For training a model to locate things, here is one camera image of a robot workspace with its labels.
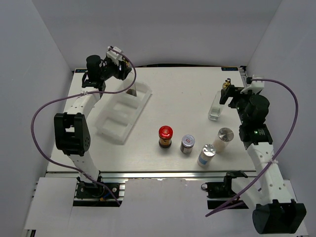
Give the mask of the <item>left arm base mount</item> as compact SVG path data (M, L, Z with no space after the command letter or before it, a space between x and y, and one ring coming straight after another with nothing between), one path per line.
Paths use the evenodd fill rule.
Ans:
M97 180L103 185L84 182L77 177L74 194L74 207L119 207L125 190L123 180L106 179L102 176Z

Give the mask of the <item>red lid sauce jar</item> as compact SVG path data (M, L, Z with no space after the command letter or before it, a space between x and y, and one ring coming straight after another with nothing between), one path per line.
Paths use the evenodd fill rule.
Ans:
M158 136L159 146L168 149L172 144L173 129L168 125L164 125L158 130Z

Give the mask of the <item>clear glass oil bottle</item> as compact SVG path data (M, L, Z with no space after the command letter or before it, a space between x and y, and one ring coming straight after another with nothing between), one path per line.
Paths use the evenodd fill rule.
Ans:
M230 84L231 84L231 79L227 78L222 85L222 89L227 89L227 87ZM221 90L217 91L215 94L214 100L213 100L212 105L211 105L209 112L208 112L208 119L209 120L218 120L218 118L220 117L221 112L224 108L224 105L220 104Z

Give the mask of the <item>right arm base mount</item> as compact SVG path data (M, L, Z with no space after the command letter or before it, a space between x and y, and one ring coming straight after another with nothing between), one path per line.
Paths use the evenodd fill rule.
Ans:
M208 210L213 210L231 199L235 192L232 190L232 180L235 178L248 178L243 171L227 172L221 182L207 182L200 186L200 188L207 192L207 207Z

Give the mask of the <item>grey lid spice jar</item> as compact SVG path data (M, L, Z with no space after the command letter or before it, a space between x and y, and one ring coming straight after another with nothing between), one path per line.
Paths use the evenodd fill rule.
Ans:
M192 135L184 135L181 140L180 151L184 154L189 154L195 145L195 139Z

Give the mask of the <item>blue label sago jar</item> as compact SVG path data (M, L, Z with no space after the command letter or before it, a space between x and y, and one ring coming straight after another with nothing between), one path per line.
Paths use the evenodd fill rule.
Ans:
M215 155L215 147L212 144L205 144L197 158L197 164L201 167L207 166Z

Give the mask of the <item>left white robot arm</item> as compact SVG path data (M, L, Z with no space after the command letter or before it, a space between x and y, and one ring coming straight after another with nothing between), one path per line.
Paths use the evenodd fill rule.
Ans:
M104 184L98 181L100 172L88 151L91 137L86 119L106 93L106 80L114 77L124 81L128 76L135 76L130 65L127 57L116 50L108 51L104 59L98 55L88 56L80 95L64 113L54 116L56 148L73 162L80 180L89 182L87 191L93 197L103 194Z

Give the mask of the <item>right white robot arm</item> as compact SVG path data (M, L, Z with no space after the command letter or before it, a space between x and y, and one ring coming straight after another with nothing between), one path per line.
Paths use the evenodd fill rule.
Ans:
M294 234L307 214L305 205L297 203L289 193L277 161L271 134L265 124L269 101L261 90L225 86L221 90L220 104L231 98L229 107L236 109L241 125L239 137L258 173L261 190L257 190L242 177L223 184L223 192L239 195L252 208L252 222L259 234Z

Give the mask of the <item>glass bottle dark sauce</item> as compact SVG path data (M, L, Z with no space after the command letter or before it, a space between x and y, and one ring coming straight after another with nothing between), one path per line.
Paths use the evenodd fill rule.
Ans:
M126 63L126 78L125 80L123 81L123 85L124 85L124 88L127 88L128 89L125 91L126 94L129 94L129 95L132 95L134 97L137 97L137 90L136 90L136 85L135 85L135 82L134 82L134 70L131 66L130 63Z

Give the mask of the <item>steel lid white grain jar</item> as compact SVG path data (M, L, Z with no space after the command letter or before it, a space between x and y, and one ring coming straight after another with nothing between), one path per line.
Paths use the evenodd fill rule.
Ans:
M234 132L227 127L219 129L212 145L219 154L225 150L228 144L234 139Z

